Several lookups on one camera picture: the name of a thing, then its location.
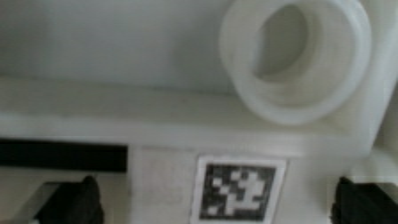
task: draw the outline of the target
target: white plastic part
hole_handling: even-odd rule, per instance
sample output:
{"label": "white plastic part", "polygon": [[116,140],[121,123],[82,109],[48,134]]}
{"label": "white plastic part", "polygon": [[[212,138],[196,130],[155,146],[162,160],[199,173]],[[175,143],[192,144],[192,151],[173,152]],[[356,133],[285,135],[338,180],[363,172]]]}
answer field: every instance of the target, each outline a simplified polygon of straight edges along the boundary
{"label": "white plastic part", "polygon": [[[253,68],[260,33],[290,6],[306,17],[306,50],[292,66],[260,78]],[[235,2],[221,30],[221,56],[240,98],[265,119],[301,125],[331,114],[361,84],[370,53],[370,20],[358,0]]]}

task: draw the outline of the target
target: white surface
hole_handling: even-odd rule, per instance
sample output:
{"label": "white surface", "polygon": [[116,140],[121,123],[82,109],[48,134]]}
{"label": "white surface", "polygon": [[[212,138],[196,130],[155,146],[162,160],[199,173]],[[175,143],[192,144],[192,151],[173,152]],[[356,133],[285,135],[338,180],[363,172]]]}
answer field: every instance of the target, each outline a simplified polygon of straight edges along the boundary
{"label": "white surface", "polygon": [[2,0],[2,74],[231,93],[217,52],[230,2]]}
{"label": "white surface", "polygon": [[[203,203],[203,186],[205,186],[205,177],[207,177],[207,167],[210,164],[231,164],[231,165],[247,165],[247,166],[263,166],[276,168],[276,177],[274,177],[274,183],[272,183],[272,191],[270,191],[270,199],[267,203],[267,217],[263,221],[260,222],[247,222],[247,223],[263,223],[270,224],[274,219],[274,213],[276,213],[276,207],[278,207],[278,201],[279,201],[279,193],[283,188],[283,181],[285,181],[285,171],[286,171],[286,161],[278,159],[258,159],[255,158],[244,158],[244,157],[217,157],[217,156],[203,156],[198,161],[198,170],[196,170],[196,189],[194,189],[194,202],[192,202],[192,215],[191,215],[191,224],[228,224],[231,221],[210,221],[210,220],[199,220],[201,216],[201,203]],[[260,196],[262,196],[262,182],[256,182],[258,177],[255,177],[255,181],[249,182],[253,184],[260,184]],[[244,203],[244,208],[247,209],[253,204],[253,201]],[[235,207],[228,207],[230,212],[235,213]]]}
{"label": "white surface", "polygon": [[[135,218],[132,223],[189,223],[196,167],[203,154],[203,149],[191,151],[157,147],[134,149],[130,168],[132,190],[137,197],[132,205],[132,217]],[[242,155],[265,160],[276,158],[267,151],[228,154],[235,157]],[[286,179],[272,224],[331,224],[329,213],[336,183],[342,173],[349,172],[356,161],[358,158],[333,156],[318,159],[288,159]]]}
{"label": "white surface", "polygon": [[[16,2],[20,6],[25,7],[29,4],[41,4],[43,1],[13,0],[2,1],[0,4],[6,2],[9,6],[13,5],[11,3]],[[41,38],[40,35],[38,38],[29,39],[43,40],[41,44],[45,46],[50,44],[56,46],[56,49],[59,49],[54,51],[57,55],[48,56],[43,53],[48,48],[43,47],[41,44],[36,45],[36,48],[31,48],[29,42],[27,45],[18,45],[15,43],[16,40],[18,43],[25,43],[22,37],[29,36],[25,34],[32,34],[31,32],[24,33],[25,29],[31,31],[32,29],[25,26],[22,27],[22,24],[25,24],[27,21],[32,21],[32,24],[36,24],[36,19],[41,20],[38,15],[29,16],[31,14],[27,14],[27,11],[34,13],[38,10],[38,6],[29,5],[32,7],[25,8],[27,11],[22,11],[22,14],[0,14],[2,16],[9,15],[13,18],[15,15],[22,17],[29,16],[29,19],[22,20],[24,22],[18,23],[18,26],[15,26],[13,23],[6,25],[9,28],[16,27],[11,30],[18,31],[20,28],[22,30],[18,32],[9,32],[9,39],[2,39],[2,43],[6,43],[2,44],[0,54],[4,57],[4,60],[0,60],[4,66],[2,70],[8,71],[6,73],[9,74],[13,73],[13,75],[22,74],[36,76],[41,74],[38,77],[93,78],[91,80],[100,80],[98,77],[109,79],[109,74],[112,74],[112,80],[119,82],[119,69],[114,69],[112,66],[112,68],[109,67],[109,63],[112,64],[116,62],[114,58],[109,58],[109,55],[118,54],[116,51],[109,50],[109,47],[102,48],[100,46],[103,45],[98,43],[103,32],[107,32],[111,28],[121,28],[114,26],[116,23],[107,25],[107,21],[103,21],[102,18],[105,18],[105,20],[114,18],[118,20],[118,18],[121,18],[116,16],[119,12],[111,13],[111,16],[103,16],[102,13],[98,14],[102,18],[91,20],[93,14],[96,15],[93,11],[98,12],[98,8],[87,7],[87,1],[84,1],[79,2],[82,4],[73,3],[71,9],[68,7],[71,3],[71,0],[63,2],[52,1],[52,3],[48,3],[50,5],[59,4],[57,9],[66,10],[64,14],[56,13],[57,16],[66,14],[73,15],[73,13],[70,14],[70,10],[79,9],[80,6],[87,9],[87,17],[84,17],[86,19],[77,17],[79,22],[75,21],[73,23],[73,29],[66,29],[66,24],[71,24],[70,19],[73,16],[63,16],[63,19],[57,20],[63,21],[63,23],[57,23],[59,29],[63,30],[59,34],[68,36],[68,33],[71,33],[70,31],[75,30],[75,35],[80,36],[82,33],[87,34],[89,32],[89,37],[96,36],[96,38],[87,38],[86,40],[93,41],[95,47],[89,44],[77,45],[73,41],[68,42],[61,48],[61,45],[52,45],[52,41],[48,42],[48,39]],[[153,0],[143,1],[143,7],[166,12],[164,10],[169,10],[167,7],[159,8],[153,6],[157,6],[157,4],[169,4],[169,2],[153,3]],[[286,127],[263,121],[247,111],[239,98],[233,96],[194,94],[189,92],[164,92],[121,86],[91,85],[87,83],[0,78],[2,137],[128,143],[134,148],[134,156],[130,158],[130,183],[134,185],[132,191],[135,197],[119,198],[112,193],[107,194],[118,202],[128,200],[134,203],[130,214],[132,223],[189,223],[196,161],[203,154],[244,155],[265,158],[279,157],[288,159],[290,168],[286,171],[286,182],[274,224],[331,223],[331,201],[327,198],[334,196],[338,177],[347,172],[356,161],[370,153],[398,74],[395,62],[398,58],[398,2],[390,0],[365,0],[365,3],[366,11],[372,15],[374,40],[386,45],[374,45],[372,67],[356,96],[331,117],[308,125]],[[105,3],[93,1],[89,6],[100,7],[105,6]],[[111,8],[103,7],[105,11],[112,11],[114,9],[114,5]],[[123,11],[125,13],[121,13],[121,15],[130,15],[130,9],[132,8],[127,7],[128,13]],[[153,13],[146,14],[144,11],[137,11],[143,16],[153,16]],[[167,16],[160,13],[157,22],[169,21],[166,17],[171,15],[175,15],[175,12],[169,13]],[[96,26],[84,26],[84,30],[77,29],[80,21],[86,20],[91,24],[105,25],[100,26],[103,29],[98,28],[102,31],[98,35],[93,35],[96,34],[96,32],[93,32],[93,27]],[[102,52],[100,59],[87,56],[87,54],[91,54],[91,56],[95,55],[93,52],[96,52],[96,49]],[[118,60],[127,59],[125,56],[114,57]],[[199,63],[199,60],[192,61],[189,58],[191,57],[187,57],[189,62]],[[164,68],[169,67],[159,66],[159,62],[151,66],[143,65],[143,67],[153,71],[153,73],[146,73],[153,76],[148,76],[148,79],[143,80],[144,78],[139,74],[144,74],[144,72],[139,72],[135,73],[137,75],[128,75],[128,79],[134,79],[130,79],[130,81],[137,83],[137,85],[148,81],[148,85],[157,86],[155,83],[162,83],[162,80],[167,79],[160,85],[175,86],[176,79],[171,78],[169,75],[164,76],[164,74],[176,74],[169,70],[164,71]],[[192,85],[198,87],[198,79],[191,77],[189,80],[196,83]],[[215,87],[212,87],[215,91],[223,89],[219,84],[212,86]],[[151,147],[134,147],[141,145],[159,145],[164,148],[155,150]],[[13,200],[15,203],[22,203],[20,200],[24,200],[24,198],[15,198]]]}
{"label": "white surface", "polygon": [[27,207],[29,200],[47,181],[80,182],[87,175],[96,176],[100,184],[105,224],[127,224],[130,218],[130,194],[125,174],[4,167],[0,168],[0,223],[8,220],[15,221],[11,222],[15,224],[22,224],[15,218],[20,218],[25,216],[25,214],[29,214],[32,209]]}
{"label": "white surface", "polygon": [[267,151],[288,157],[366,153],[352,133],[333,124],[274,125],[230,96],[4,78],[0,108],[4,137],[203,148],[210,152]]}
{"label": "white surface", "polygon": [[[279,34],[270,33],[270,23],[278,13],[288,13],[283,11],[286,7],[302,12],[308,23],[306,49],[281,71],[256,74],[255,61],[263,64],[267,60],[256,53],[258,48],[269,51],[267,40]],[[340,108],[366,74],[374,43],[370,29],[359,1],[235,2],[223,24],[221,55],[240,97],[265,119],[283,124],[306,124]]]}

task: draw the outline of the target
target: black strip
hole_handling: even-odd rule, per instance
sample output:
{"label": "black strip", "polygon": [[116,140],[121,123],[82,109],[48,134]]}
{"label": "black strip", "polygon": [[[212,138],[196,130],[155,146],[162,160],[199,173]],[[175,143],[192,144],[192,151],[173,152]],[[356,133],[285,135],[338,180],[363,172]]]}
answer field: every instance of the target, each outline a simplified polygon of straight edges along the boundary
{"label": "black strip", "polygon": [[0,139],[0,166],[127,172],[128,147]]}

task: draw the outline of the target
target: qr-like tag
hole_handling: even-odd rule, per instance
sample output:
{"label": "qr-like tag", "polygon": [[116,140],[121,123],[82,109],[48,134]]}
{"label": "qr-like tag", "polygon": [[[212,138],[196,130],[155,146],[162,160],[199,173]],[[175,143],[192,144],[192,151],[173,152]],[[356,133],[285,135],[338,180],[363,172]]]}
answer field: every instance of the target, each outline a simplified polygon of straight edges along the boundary
{"label": "qr-like tag", "polygon": [[192,222],[267,223],[285,162],[205,157],[199,161]]}

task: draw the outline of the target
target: circular opening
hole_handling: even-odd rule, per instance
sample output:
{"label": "circular opening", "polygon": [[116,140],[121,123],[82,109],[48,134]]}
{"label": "circular opening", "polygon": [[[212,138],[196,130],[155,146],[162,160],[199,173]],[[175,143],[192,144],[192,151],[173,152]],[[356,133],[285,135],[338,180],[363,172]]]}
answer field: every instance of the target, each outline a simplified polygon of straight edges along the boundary
{"label": "circular opening", "polygon": [[258,34],[253,72],[260,79],[276,79],[294,65],[308,46],[310,28],[302,11],[286,6],[272,15]]}

